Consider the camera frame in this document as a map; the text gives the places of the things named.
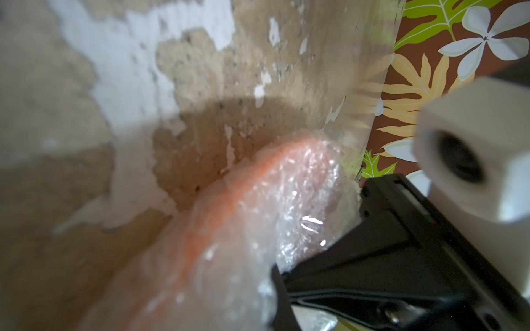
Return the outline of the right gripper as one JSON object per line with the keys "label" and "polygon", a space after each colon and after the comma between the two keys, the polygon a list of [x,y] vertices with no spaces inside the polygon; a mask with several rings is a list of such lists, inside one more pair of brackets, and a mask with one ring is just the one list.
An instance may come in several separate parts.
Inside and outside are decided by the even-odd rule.
{"label": "right gripper", "polygon": [[528,301],[404,176],[360,197],[360,224],[283,275],[291,304],[370,330],[529,329]]}

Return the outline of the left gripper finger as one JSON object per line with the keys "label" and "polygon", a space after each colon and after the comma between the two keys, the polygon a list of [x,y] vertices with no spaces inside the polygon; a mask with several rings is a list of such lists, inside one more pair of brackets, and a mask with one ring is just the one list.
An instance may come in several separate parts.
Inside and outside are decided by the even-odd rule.
{"label": "left gripper finger", "polygon": [[271,322],[274,331],[301,331],[295,314],[291,307],[291,301],[284,285],[284,280],[276,265],[271,270],[271,278],[277,293],[277,310],[275,318]]}

